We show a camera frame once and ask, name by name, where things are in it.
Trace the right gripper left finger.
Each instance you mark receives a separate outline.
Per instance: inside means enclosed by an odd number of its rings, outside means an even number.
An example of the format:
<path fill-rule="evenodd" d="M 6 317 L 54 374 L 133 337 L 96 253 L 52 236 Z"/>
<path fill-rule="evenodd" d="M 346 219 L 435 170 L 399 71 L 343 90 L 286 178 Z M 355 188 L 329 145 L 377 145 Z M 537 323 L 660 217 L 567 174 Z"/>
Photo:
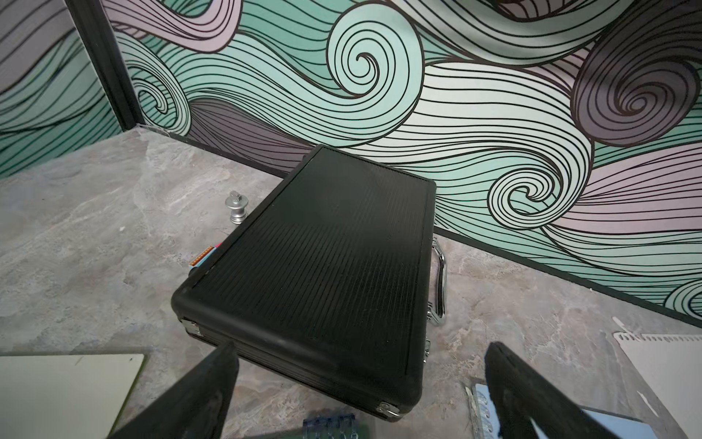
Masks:
<path fill-rule="evenodd" d="M 113 438 L 219 438 L 239 374 L 231 342 L 217 347 Z"/>

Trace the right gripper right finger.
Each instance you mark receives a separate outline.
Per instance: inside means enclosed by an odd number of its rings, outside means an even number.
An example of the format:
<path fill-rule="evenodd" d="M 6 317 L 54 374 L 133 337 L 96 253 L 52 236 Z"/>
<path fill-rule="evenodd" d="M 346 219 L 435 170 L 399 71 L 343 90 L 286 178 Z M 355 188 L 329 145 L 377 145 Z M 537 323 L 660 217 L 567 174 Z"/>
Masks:
<path fill-rule="evenodd" d="M 616 437 L 504 343 L 490 343 L 484 363 L 501 438 Z"/>

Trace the dark green spiral notebook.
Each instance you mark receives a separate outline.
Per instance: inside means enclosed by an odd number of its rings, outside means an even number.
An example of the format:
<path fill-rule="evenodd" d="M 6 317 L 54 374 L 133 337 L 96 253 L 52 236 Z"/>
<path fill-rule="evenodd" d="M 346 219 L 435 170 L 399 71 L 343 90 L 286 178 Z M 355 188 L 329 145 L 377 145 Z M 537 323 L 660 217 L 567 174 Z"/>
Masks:
<path fill-rule="evenodd" d="M 303 439 L 360 439 L 361 427 L 356 416 L 342 414 L 338 416 L 318 416 L 303 420 L 302 426 L 274 435 L 274 438 Z"/>

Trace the torn lined paper page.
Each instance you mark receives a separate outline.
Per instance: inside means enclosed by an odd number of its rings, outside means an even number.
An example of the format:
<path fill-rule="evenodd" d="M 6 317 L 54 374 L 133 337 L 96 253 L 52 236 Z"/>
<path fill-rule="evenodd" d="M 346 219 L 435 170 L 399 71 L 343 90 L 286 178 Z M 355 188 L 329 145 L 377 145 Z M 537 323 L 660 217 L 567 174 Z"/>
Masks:
<path fill-rule="evenodd" d="M 617 332 L 614 339 L 689 438 L 701 437 L 701 336 Z"/>

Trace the beige spiral notebook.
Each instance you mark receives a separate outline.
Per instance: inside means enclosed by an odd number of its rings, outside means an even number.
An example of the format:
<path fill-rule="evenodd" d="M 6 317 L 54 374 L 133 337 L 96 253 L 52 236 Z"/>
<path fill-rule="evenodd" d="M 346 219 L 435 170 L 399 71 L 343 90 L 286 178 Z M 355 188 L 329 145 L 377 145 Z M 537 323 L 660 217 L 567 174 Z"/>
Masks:
<path fill-rule="evenodd" d="M 106 438 L 144 355 L 30 355 L 1 358 L 3 438 Z"/>

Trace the black hard case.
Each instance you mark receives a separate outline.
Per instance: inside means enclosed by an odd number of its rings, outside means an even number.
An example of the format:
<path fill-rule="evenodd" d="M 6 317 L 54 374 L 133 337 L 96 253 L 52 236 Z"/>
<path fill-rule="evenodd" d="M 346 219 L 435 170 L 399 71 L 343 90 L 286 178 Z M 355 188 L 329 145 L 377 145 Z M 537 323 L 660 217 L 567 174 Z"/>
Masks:
<path fill-rule="evenodd" d="M 175 291 L 188 334 L 396 422 L 422 398 L 433 181 L 320 146 Z"/>

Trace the small silver metal knob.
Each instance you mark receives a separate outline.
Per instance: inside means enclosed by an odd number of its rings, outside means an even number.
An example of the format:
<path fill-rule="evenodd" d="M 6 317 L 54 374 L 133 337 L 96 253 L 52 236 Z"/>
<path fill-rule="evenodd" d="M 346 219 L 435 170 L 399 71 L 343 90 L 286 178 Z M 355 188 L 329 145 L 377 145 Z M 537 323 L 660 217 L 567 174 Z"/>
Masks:
<path fill-rule="evenodd" d="M 230 221 L 235 225 L 240 225 L 247 218 L 247 207 L 249 200 L 246 196 L 237 191 L 231 191 L 225 200 L 225 206 L 230 210 Z"/>

